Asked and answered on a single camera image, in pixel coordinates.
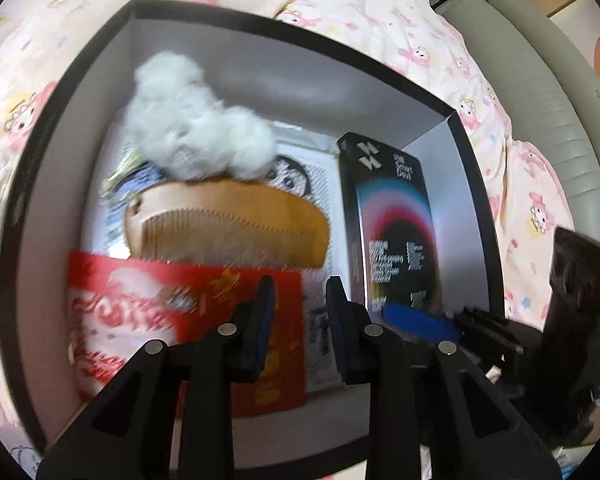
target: cartoon patterned blanket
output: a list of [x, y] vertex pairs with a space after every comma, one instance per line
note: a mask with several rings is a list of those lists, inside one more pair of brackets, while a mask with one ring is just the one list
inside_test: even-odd
[[[18, 155], [56, 82], [128, 0], [5, 0], [0, 6], [0, 211]], [[542, 327], [556, 225], [573, 227], [547, 160], [511, 122], [461, 35], [428, 0], [187, 0], [307, 28], [371, 56], [458, 110], [482, 171], [503, 263], [507, 315]], [[0, 438], [33, 473], [0, 368]]]

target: plush toy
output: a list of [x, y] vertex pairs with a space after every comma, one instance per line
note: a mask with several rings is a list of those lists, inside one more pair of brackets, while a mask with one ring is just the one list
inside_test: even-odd
[[135, 82], [125, 126], [147, 160], [181, 180], [267, 174], [276, 155], [273, 131], [247, 108], [224, 108], [193, 60], [159, 52], [136, 70]]

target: sofa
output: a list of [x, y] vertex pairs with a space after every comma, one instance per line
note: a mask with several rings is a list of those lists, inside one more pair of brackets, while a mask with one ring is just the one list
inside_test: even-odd
[[600, 241], [600, 79], [528, 0], [448, 0], [436, 8], [464, 37], [513, 126], [564, 188], [577, 232]]

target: blue object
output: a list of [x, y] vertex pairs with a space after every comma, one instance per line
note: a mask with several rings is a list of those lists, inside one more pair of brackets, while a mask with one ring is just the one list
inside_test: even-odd
[[398, 303], [387, 303], [382, 308], [382, 318], [392, 328], [430, 343], [435, 344], [440, 341], [457, 343], [460, 339], [458, 330], [449, 320], [433, 317]]

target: metal screw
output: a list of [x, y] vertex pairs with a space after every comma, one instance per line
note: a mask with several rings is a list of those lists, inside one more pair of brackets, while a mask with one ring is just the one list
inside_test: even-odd
[[218, 333], [220, 335], [228, 336], [233, 335], [236, 332], [238, 332], [238, 327], [233, 323], [222, 323], [222, 325], [218, 327]]
[[365, 334], [367, 334], [371, 337], [378, 337], [379, 335], [382, 335], [383, 332], [384, 332], [384, 328], [382, 328], [378, 324], [372, 323], [372, 324], [365, 326]]
[[162, 351], [163, 347], [164, 344], [162, 341], [159, 341], [157, 339], [151, 339], [151, 341], [147, 342], [147, 344], [144, 345], [144, 351], [148, 354], [157, 354]]
[[440, 341], [440, 343], [438, 343], [438, 350], [440, 350], [443, 354], [452, 355], [456, 353], [458, 347], [451, 341]]

